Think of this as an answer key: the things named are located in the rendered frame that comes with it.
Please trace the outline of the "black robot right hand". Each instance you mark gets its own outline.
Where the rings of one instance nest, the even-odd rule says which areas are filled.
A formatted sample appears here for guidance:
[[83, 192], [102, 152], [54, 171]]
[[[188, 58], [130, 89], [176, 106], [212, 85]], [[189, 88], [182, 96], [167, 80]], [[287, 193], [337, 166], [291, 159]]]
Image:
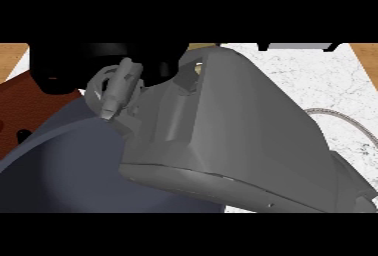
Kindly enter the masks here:
[[62, 95], [86, 89], [98, 71], [124, 58], [142, 64], [147, 87], [164, 83], [179, 72], [189, 43], [34, 42], [28, 46], [31, 77], [46, 94]]

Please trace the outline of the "grey appliance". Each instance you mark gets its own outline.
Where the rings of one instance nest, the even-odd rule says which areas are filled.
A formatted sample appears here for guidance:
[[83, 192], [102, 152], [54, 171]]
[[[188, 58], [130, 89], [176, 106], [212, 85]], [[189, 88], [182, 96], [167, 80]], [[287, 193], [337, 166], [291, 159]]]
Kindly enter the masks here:
[[324, 52], [333, 52], [340, 43], [259, 43], [260, 51], [271, 49], [321, 49]]

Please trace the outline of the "reddish brown placemat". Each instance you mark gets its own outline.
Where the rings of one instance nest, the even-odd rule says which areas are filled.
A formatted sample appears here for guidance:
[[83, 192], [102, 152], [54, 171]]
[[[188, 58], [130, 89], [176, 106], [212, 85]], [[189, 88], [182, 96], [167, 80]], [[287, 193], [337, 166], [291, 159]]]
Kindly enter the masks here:
[[46, 94], [28, 71], [0, 84], [0, 160], [20, 145], [20, 132], [37, 128], [82, 94]]

